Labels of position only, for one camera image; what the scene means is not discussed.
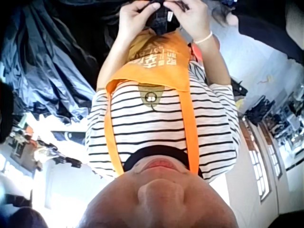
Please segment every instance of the hand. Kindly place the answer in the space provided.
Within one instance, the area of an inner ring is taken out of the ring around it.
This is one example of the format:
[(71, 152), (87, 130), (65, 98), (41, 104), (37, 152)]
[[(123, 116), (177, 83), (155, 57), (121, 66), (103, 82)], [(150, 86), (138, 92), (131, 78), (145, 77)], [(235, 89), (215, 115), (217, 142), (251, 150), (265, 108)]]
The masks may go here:
[(164, 2), (172, 10), (183, 28), (195, 41), (202, 40), (210, 34), (208, 6), (201, 0), (182, 0), (189, 10), (183, 12), (173, 0)]
[(144, 8), (149, 1), (134, 1), (120, 9), (118, 38), (124, 42), (132, 42), (143, 30), (148, 18), (158, 10), (161, 5), (153, 3), (147, 6), (141, 13), (138, 11)]

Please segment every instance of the orange strap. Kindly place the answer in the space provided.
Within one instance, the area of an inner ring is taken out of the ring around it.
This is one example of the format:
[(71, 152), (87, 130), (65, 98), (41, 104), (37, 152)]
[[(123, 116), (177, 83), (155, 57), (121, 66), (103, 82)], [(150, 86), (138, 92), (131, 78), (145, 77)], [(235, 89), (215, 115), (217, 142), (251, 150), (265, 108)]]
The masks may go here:
[(189, 168), (193, 174), (198, 174), (200, 165), (199, 139), (192, 99), (190, 92), (179, 92), (179, 97), (186, 134)]
[(117, 175), (120, 176), (124, 173), (124, 170), (117, 151), (116, 141), (112, 127), (111, 100), (111, 96), (108, 94), (108, 108), (106, 110), (104, 118), (104, 134), (106, 136), (106, 145), (109, 150), (112, 165), (114, 166)]

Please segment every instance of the mouth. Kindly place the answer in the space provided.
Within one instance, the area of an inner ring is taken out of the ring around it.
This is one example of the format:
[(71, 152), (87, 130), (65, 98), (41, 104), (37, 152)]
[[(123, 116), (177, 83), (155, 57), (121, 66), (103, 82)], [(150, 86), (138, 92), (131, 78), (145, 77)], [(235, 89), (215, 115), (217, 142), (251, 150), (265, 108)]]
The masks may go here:
[(151, 162), (149, 162), (148, 164), (146, 164), (146, 166), (144, 166), (144, 168), (142, 169), (142, 172), (145, 170), (148, 170), (148, 169), (156, 168), (156, 167), (164, 167), (167, 169), (179, 171), (177, 169), (177, 167), (171, 161), (162, 158), (162, 159), (154, 159)]

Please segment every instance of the striped shirt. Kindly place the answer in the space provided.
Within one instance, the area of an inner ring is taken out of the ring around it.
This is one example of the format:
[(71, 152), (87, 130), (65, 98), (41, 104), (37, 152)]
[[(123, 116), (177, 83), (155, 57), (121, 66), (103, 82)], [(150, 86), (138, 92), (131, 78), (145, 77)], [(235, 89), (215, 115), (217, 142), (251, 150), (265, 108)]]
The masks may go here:
[[(189, 62), (190, 93), (199, 139), (199, 168), (212, 181), (234, 166), (240, 143), (240, 129), (232, 86), (206, 84), (204, 69)], [(108, 101), (105, 90), (93, 98), (88, 117), (86, 151), (88, 164), (103, 177), (115, 177), (106, 146), (104, 120)], [(187, 153), (181, 106), (172, 88), (120, 83), (112, 94), (111, 117), (122, 164), (137, 150), (167, 145)]]

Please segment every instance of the white bracelet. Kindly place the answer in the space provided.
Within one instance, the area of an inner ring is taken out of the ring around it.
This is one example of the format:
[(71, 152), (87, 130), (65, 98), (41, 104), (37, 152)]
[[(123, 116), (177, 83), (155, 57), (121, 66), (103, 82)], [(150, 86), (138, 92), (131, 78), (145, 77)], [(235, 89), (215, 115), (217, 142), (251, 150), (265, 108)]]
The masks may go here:
[(206, 41), (207, 39), (209, 39), (210, 37), (212, 37), (212, 35), (213, 35), (213, 33), (212, 33), (212, 31), (211, 31), (210, 34), (209, 34), (206, 38), (201, 39), (201, 40), (199, 40), (199, 41), (194, 41), (194, 43), (195, 43), (195, 44), (200, 44), (200, 43)]

